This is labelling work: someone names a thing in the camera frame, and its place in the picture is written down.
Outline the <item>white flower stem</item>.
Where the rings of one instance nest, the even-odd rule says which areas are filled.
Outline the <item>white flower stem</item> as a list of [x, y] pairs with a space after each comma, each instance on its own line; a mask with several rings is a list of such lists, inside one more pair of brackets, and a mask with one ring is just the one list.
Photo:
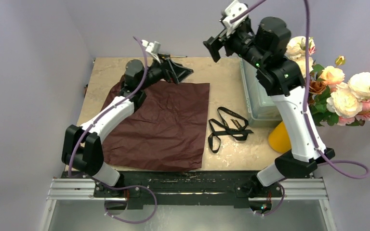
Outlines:
[[[295, 61], [303, 75], [306, 78], [306, 57], [305, 57], [305, 36], [296, 36], [290, 39], [287, 44], [285, 56]], [[309, 38], [309, 72], [313, 71], [314, 60], [311, 57], [316, 51], [316, 46], [313, 37]]]
[[330, 93], [327, 109], [339, 117], [352, 118], [362, 111], [362, 102], [370, 99], [370, 72], [353, 75], [347, 84], [348, 88]]

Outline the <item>dark red wrapping paper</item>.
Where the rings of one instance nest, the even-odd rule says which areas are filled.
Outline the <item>dark red wrapping paper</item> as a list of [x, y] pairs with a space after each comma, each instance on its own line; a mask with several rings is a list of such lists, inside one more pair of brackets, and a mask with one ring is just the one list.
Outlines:
[[113, 166], [153, 171], [190, 171], [202, 166], [208, 120], [209, 83], [146, 88], [146, 99], [102, 143]]

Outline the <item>black printed ribbon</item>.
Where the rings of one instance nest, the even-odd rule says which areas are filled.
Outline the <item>black printed ribbon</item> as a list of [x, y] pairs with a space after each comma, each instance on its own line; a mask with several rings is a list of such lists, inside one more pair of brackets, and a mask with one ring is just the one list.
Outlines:
[[[254, 133], [251, 129], [247, 129], [249, 121], [241, 115], [222, 106], [217, 108], [217, 112], [221, 121], [213, 118], [208, 120], [211, 134], [208, 136], [207, 141], [209, 149], [213, 154], [218, 153], [221, 147], [222, 142], [220, 136], [231, 136], [235, 141], [246, 141], [248, 136]], [[221, 112], [235, 118], [231, 119], [231, 122], [236, 126], [235, 128], [229, 126]]]

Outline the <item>brown orange flower stem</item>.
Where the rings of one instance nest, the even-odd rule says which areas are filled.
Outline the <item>brown orange flower stem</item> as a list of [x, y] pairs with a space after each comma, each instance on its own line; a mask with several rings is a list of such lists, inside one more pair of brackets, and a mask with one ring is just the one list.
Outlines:
[[322, 81], [311, 80], [309, 84], [308, 104], [314, 105], [320, 101], [319, 95], [326, 90], [326, 85]]

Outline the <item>pink peony flower stem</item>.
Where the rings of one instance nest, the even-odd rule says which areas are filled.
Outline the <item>pink peony flower stem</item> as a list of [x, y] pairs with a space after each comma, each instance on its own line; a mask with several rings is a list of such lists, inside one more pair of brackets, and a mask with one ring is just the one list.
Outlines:
[[370, 99], [362, 102], [362, 111], [352, 118], [339, 118], [337, 125], [339, 126], [364, 126], [367, 121], [370, 121]]

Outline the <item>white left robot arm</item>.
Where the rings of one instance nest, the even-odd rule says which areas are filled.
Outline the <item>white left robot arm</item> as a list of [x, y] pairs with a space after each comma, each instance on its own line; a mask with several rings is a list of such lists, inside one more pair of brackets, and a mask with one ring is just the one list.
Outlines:
[[65, 132], [61, 161], [72, 169], [92, 177], [106, 186], [113, 197], [123, 194], [124, 176], [104, 160], [102, 143], [110, 132], [134, 114], [146, 99], [146, 88], [165, 80], [179, 84], [193, 69], [167, 58], [150, 66], [138, 59], [125, 65], [121, 89], [112, 102], [80, 126], [70, 125]]

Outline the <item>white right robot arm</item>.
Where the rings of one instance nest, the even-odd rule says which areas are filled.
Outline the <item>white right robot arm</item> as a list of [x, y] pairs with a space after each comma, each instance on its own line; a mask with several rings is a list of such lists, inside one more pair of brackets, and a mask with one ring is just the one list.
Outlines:
[[315, 123], [304, 102], [305, 80], [298, 64], [285, 56], [291, 32], [286, 23], [276, 17], [261, 20], [253, 32], [249, 18], [224, 25], [216, 37], [204, 41], [213, 60], [219, 61], [219, 51], [237, 54], [256, 69], [256, 77], [267, 95], [275, 103], [285, 124], [291, 149], [276, 158], [273, 164], [259, 171], [251, 183], [252, 192], [262, 196], [270, 185], [288, 178], [301, 178], [315, 171], [335, 157], [318, 137]]

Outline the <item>yellow cylinder vase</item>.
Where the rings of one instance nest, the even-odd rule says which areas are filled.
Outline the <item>yellow cylinder vase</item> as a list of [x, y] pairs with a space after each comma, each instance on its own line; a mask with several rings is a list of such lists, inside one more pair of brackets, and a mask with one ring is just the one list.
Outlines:
[[284, 122], [280, 122], [268, 136], [269, 146], [277, 153], [283, 154], [291, 149], [291, 141]]

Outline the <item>yellow black screwdriver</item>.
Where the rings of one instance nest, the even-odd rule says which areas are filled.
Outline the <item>yellow black screwdriver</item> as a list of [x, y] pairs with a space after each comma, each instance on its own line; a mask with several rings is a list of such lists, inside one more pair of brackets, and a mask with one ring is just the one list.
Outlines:
[[172, 54], [170, 54], [169, 57], [170, 58], [187, 58], [188, 56], [186, 56], [186, 55], [172, 55]]

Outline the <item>clear plastic storage box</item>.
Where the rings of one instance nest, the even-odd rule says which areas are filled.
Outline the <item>clear plastic storage box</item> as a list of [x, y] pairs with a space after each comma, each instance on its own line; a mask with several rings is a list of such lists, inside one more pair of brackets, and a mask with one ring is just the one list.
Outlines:
[[281, 116], [264, 87], [256, 78], [256, 69], [240, 59], [241, 80], [243, 83], [249, 126], [253, 128], [274, 128]]

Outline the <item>black table edge rail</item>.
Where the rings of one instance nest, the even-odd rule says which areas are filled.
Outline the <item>black table edge rail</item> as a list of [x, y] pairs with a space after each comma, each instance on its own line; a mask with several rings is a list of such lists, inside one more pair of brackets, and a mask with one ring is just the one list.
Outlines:
[[124, 201], [103, 201], [106, 208], [116, 210], [142, 209], [146, 205], [232, 206], [253, 210], [272, 210], [275, 202], [285, 199], [284, 187], [274, 183], [266, 188], [254, 183], [255, 171], [123, 171], [123, 190], [110, 189], [97, 180], [77, 175], [69, 178], [66, 172], [60, 179], [91, 179], [97, 184], [95, 197], [129, 196]]

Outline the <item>aluminium frame rail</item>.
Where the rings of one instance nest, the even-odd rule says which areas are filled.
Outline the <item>aluminium frame rail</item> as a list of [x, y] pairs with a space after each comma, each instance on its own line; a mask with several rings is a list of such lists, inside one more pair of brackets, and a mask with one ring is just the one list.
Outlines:
[[[292, 179], [281, 182], [287, 200], [327, 200], [328, 193], [322, 179]], [[53, 179], [46, 196], [46, 200], [111, 200], [124, 201], [133, 198], [120, 197], [95, 197], [97, 184], [91, 179]]]

